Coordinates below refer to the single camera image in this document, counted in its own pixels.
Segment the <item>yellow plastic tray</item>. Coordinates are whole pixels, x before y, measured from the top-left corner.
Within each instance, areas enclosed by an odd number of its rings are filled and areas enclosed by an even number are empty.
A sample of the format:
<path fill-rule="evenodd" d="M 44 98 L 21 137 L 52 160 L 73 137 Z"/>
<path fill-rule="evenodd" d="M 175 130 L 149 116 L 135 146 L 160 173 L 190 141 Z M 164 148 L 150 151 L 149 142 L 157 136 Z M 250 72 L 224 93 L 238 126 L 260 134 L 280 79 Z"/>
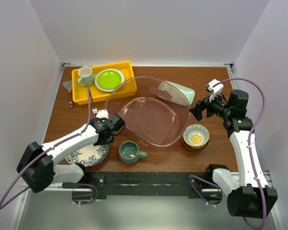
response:
<path fill-rule="evenodd" d="M 95 77 L 99 72 L 105 69 L 120 70 L 125 77 L 125 81 L 117 90 L 113 91 L 114 98 L 121 98 L 135 95 L 137 91 L 137 85 L 134 79 L 134 73 L 130 61 L 121 61 L 104 65 L 92 66 L 91 69 Z M 88 103 L 88 95 L 87 95 L 88 88 L 91 91 L 91 95 L 95 103 L 103 102 L 110 96 L 110 92 L 104 92 L 98 89 L 95 85 L 89 87 L 81 86 L 80 84 L 78 84 L 78 79 L 79 79 L 78 69 L 72 70 L 72 99 L 74 103 L 77 103 L 78 105 Z"/>

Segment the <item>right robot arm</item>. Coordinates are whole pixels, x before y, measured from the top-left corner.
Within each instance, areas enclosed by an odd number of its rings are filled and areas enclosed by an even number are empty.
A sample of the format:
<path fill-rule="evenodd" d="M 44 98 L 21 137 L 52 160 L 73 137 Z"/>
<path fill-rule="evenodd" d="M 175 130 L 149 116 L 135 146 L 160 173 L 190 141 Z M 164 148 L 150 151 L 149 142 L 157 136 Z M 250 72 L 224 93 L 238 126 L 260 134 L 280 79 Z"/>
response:
<path fill-rule="evenodd" d="M 231 216 L 263 219 L 267 217 L 275 202 L 277 191 L 269 187 L 259 164 L 255 147 L 253 122 L 246 117 L 249 95 L 245 91 L 233 90 L 229 100 L 218 93 L 214 99 L 206 97 L 196 102 L 191 114 L 200 121 L 202 112 L 206 116 L 217 115 L 235 151 L 239 179 L 236 180 L 224 165 L 209 164 L 204 183 L 209 188 L 220 187 L 227 198 Z"/>

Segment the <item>teal ceramic mug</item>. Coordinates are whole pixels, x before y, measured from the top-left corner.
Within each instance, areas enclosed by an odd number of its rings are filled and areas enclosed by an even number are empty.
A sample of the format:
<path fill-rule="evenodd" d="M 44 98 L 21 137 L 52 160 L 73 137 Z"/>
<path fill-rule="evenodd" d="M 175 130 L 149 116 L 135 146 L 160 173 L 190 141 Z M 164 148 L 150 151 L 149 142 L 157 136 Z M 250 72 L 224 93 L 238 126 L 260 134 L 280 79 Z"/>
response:
<path fill-rule="evenodd" d="M 119 158 L 125 164 L 134 164 L 140 158 L 147 158 L 148 153 L 140 151 L 138 145 L 133 141 L 125 141 L 119 148 Z"/>

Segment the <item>clear plastic bin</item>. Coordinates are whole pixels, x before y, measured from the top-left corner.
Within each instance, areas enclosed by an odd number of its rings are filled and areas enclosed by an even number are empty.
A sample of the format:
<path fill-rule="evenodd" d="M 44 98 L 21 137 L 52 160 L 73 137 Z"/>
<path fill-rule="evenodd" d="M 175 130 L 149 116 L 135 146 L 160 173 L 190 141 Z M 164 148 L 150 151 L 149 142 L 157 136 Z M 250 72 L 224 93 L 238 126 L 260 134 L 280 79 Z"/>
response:
<path fill-rule="evenodd" d="M 191 104 L 174 85 L 154 77 L 134 77 L 120 84 L 105 101 L 109 115 L 119 115 L 126 132 L 152 148 L 177 142 L 190 119 Z"/>

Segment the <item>yellow blue patterned bowl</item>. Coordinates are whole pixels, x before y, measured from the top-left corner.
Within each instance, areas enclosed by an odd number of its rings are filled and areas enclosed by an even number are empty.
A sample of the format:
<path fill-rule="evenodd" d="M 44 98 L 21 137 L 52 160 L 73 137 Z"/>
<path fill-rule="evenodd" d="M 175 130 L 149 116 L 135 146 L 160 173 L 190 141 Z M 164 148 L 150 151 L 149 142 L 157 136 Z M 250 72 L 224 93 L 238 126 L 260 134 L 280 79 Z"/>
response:
<path fill-rule="evenodd" d="M 209 138 L 208 129 L 200 124 L 189 125 L 183 133 L 184 142 L 193 149 L 203 148 Z"/>

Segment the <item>blue floral plate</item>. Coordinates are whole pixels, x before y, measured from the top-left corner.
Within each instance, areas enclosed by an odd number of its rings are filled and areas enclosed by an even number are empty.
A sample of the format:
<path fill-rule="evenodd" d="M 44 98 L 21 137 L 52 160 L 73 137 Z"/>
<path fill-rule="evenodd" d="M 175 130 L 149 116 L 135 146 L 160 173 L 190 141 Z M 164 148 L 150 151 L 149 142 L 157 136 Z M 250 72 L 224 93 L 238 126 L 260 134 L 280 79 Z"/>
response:
<path fill-rule="evenodd" d="M 67 156 L 65 160 L 69 164 L 81 163 L 85 167 L 95 166 L 101 163 L 107 156 L 110 145 L 88 145 Z"/>

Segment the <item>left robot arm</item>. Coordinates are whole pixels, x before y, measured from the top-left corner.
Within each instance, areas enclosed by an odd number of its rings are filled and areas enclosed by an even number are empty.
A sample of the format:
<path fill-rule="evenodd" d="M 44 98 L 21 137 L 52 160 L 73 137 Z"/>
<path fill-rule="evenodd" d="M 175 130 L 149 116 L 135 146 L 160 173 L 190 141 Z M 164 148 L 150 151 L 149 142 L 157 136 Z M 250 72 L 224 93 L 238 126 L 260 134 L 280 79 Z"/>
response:
<path fill-rule="evenodd" d="M 30 143 L 16 168 L 28 187 L 39 193 L 54 183 L 74 183 L 79 188 L 89 185 L 90 176 L 79 164 L 63 165 L 64 158 L 89 145 L 100 146 L 114 142 L 125 128 L 124 120 L 114 114 L 110 118 L 93 118 L 74 132 L 55 141 Z"/>

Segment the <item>light blue rectangular dish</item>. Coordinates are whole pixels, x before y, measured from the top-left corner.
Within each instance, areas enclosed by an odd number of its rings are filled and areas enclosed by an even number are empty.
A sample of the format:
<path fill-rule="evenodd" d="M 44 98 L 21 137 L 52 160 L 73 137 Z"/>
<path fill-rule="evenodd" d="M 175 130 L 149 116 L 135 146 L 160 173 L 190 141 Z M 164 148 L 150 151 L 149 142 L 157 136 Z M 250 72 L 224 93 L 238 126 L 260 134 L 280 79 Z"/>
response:
<path fill-rule="evenodd" d="M 161 99 L 183 106 L 191 105 L 195 98 L 193 89 L 170 81 L 160 83 L 156 94 Z"/>

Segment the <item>grey rimmed plate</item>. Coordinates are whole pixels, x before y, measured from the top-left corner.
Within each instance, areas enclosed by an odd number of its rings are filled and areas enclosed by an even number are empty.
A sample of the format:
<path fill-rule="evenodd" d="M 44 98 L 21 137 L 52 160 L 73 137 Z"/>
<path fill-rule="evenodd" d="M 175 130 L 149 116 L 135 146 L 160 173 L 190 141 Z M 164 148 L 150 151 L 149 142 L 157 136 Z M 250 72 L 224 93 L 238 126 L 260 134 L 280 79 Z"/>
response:
<path fill-rule="evenodd" d="M 125 81 L 124 74 L 123 74 L 120 70 L 118 70 L 118 69 L 112 69 L 112 70 L 117 70 L 117 71 L 122 75 L 123 79 L 122 79 L 122 82 L 121 82 L 121 83 L 123 83 L 123 82 Z M 110 90 L 106 90 L 106 89 L 103 89 L 103 88 L 101 88 L 101 87 L 99 87 L 99 86 L 97 85 L 97 77 L 99 76 L 99 73 L 98 73 L 98 74 L 96 75 L 96 77 L 95 77 L 95 85 L 96 85 L 96 87 L 97 87 L 98 89 L 104 91 L 104 92 L 112 92 L 115 88 L 114 88 L 114 89 L 110 89 Z"/>

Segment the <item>light blue white mug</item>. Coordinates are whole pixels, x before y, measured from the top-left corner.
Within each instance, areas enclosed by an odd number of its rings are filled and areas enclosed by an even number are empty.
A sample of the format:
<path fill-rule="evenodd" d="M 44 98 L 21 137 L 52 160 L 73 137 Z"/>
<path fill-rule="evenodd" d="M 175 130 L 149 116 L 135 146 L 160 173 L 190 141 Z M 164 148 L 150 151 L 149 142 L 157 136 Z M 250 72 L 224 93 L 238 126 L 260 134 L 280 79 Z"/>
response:
<path fill-rule="evenodd" d="M 81 86 L 91 86 L 94 84 L 94 74 L 91 67 L 84 66 L 78 70 L 78 84 Z"/>

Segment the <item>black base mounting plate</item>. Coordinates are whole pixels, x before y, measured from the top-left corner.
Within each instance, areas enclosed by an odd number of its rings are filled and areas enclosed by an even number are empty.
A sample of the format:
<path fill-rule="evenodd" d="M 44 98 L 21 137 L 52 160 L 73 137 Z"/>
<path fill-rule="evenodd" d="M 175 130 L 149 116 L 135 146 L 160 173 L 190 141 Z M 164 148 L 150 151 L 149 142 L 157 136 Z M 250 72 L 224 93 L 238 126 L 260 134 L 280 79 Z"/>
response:
<path fill-rule="evenodd" d="M 204 173 L 190 172 L 91 172 L 89 184 L 98 190 L 98 199 L 109 196 L 186 196 L 219 202 L 220 189 L 198 179 L 189 180 L 189 175 L 203 177 Z"/>

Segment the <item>lime green plate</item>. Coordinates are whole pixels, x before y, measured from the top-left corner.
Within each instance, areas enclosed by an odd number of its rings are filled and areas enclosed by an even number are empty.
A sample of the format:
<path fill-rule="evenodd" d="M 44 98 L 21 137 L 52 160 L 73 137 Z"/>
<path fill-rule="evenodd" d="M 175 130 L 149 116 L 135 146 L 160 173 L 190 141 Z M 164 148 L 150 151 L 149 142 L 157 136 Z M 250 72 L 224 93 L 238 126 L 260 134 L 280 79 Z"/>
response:
<path fill-rule="evenodd" d="M 122 79 L 122 75 L 117 70 L 107 69 L 99 73 L 97 85 L 103 89 L 110 90 L 119 86 Z"/>

